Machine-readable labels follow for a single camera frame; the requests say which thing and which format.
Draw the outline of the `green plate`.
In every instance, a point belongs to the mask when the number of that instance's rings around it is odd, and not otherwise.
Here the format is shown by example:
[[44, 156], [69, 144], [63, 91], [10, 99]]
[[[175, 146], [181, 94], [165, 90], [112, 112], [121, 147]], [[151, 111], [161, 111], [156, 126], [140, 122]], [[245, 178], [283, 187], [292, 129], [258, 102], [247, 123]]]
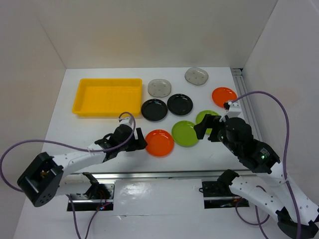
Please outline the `green plate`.
[[175, 123], [171, 129], [174, 141], [183, 147], [192, 147], [198, 143], [195, 124], [188, 120], [181, 120]]
[[203, 110], [196, 116], [194, 130], [196, 132], [202, 132], [204, 126], [207, 126], [205, 133], [210, 134], [215, 122], [218, 121], [220, 117], [221, 115], [215, 111]]

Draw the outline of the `green plate front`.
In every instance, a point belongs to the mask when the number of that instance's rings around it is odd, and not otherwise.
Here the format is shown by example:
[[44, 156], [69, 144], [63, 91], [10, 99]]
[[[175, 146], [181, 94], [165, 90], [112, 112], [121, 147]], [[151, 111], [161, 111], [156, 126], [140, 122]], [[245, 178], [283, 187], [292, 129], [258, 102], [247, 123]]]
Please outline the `green plate front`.
[[171, 129], [174, 141], [183, 147], [192, 147], [198, 143], [195, 124], [188, 120], [181, 120], [175, 123]]

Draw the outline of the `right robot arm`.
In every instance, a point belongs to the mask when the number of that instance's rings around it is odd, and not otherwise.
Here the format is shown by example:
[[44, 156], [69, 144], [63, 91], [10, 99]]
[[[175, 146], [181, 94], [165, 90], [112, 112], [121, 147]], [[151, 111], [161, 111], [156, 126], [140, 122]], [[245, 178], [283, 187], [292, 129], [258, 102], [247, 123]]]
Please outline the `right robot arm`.
[[194, 126], [198, 139], [211, 130], [209, 141], [221, 142], [246, 168], [261, 178], [273, 194], [251, 185], [233, 170], [224, 171], [217, 189], [222, 195], [241, 196], [263, 209], [280, 230], [292, 239], [312, 239], [318, 233], [319, 207], [313, 203], [288, 175], [283, 162], [266, 143], [254, 139], [251, 127], [241, 118], [226, 118], [206, 114]]

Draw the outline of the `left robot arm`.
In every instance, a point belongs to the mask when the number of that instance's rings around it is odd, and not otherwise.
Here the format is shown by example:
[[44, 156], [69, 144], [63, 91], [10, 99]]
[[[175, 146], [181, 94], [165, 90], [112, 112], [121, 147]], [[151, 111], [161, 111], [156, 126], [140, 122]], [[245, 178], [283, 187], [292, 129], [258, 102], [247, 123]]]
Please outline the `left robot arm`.
[[115, 158], [118, 153], [143, 150], [147, 146], [141, 128], [120, 124], [113, 133], [95, 141], [85, 151], [50, 156], [38, 154], [17, 180], [18, 186], [35, 207], [47, 204], [64, 185], [68, 175], [95, 164]]

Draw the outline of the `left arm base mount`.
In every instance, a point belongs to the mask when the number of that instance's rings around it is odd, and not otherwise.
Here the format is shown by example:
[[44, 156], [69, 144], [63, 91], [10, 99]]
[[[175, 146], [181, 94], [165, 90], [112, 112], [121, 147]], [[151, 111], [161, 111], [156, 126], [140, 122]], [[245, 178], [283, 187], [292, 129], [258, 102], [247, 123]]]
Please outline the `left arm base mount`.
[[114, 209], [115, 182], [104, 181], [103, 189], [93, 196], [85, 194], [70, 194], [76, 212], [112, 211]]

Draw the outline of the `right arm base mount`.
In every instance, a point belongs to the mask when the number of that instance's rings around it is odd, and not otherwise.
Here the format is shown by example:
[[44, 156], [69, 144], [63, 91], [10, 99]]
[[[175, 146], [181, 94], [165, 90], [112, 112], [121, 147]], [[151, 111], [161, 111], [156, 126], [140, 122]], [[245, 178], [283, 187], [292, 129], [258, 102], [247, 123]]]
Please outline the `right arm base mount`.
[[231, 193], [218, 181], [202, 181], [202, 186], [198, 190], [203, 194], [205, 209], [249, 207], [246, 199]]

